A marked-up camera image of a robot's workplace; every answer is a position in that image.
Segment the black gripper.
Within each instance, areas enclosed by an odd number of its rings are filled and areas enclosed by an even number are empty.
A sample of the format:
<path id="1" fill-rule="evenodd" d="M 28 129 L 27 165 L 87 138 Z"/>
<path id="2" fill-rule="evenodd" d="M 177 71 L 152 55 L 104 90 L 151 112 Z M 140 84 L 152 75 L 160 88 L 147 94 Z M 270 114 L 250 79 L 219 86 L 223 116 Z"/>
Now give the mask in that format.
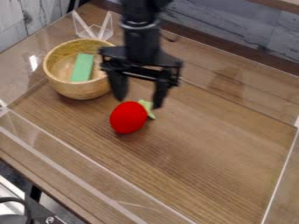
<path id="1" fill-rule="evenodd" d="M 115 98 L 128 92 L 128 77 L 155 81 L 153 108 L 164 104 L 168 89 L 179 85 L 183 61 L 160 46 L 160 27 L 124 27 L 124 44 L 101 47 L 101 70 L 107 73 Z"/>

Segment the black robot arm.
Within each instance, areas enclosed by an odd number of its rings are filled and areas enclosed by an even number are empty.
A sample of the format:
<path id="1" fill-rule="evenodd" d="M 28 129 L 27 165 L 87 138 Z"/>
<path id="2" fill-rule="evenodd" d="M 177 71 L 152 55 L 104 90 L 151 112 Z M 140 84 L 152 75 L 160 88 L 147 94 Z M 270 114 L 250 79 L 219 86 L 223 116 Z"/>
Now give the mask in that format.
<path id="1" fill-rule="evenodd" d="M 120 0 L 120 27 L 124 44 L 100 47 L 100 68 L 107 73 L 113 96 L 123 101 L 128 78 L 155 83 L 153 108 L 164 104 L 168 90 L 179 86 L 183 61 L 168 54 L 160 45 L 160 14 L 172 0 Z"/>

